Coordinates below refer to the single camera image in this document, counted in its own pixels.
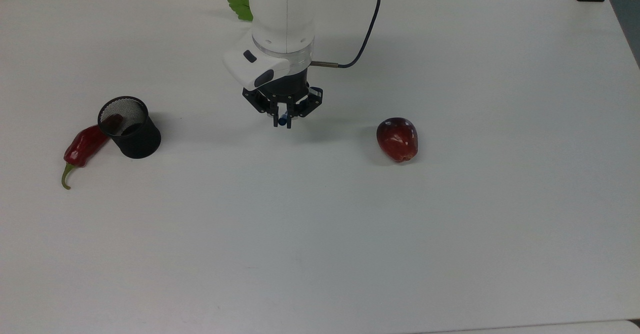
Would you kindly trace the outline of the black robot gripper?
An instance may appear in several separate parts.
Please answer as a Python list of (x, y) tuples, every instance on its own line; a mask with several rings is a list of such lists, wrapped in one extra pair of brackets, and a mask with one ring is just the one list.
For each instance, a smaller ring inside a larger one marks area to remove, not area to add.
[(281, 121), (279, 104), (285, 104), (288, 129), (292, 118), (306, 117), (323, 103), (323, 90), (309, 85), (307, 70), (273, 80), (256, 90), (244, 88), (242, 96), (256, 111), (271, 116), (274, 127), (279, 127)]

